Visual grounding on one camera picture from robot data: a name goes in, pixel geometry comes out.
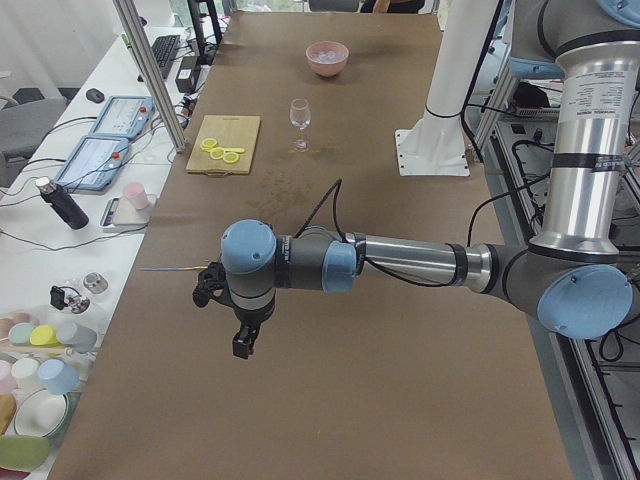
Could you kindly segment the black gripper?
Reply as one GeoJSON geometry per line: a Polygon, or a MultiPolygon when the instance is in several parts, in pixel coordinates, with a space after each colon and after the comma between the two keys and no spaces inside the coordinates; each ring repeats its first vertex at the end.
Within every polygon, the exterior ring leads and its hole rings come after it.
{"type": "Polygon", "coordinates": [[[257,310],[236,310],[240,329],[232,340],[233,355],[249,358],[253,354],[253,344],[258,338],[262,324],[262,314],[257,310]]]}

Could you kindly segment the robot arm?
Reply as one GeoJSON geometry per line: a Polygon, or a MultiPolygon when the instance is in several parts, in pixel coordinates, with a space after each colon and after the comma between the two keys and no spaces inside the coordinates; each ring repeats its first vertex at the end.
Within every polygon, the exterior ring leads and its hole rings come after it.
{"type": "Polygon", "coordinates": [[[277,236],[242,220],[221,238],[218,300],[240,321],[237,357],[254,350],[280,288],[346,292],[365,266],[427,288],[464,286],[500,298],[568,338],[593,339],[639,310],[609,226],[624,167],[639,70],[635,1],[520,1],[513,50],[564,72],[540,233],[524,247],[433,244],[304,224],[277,236]]]}

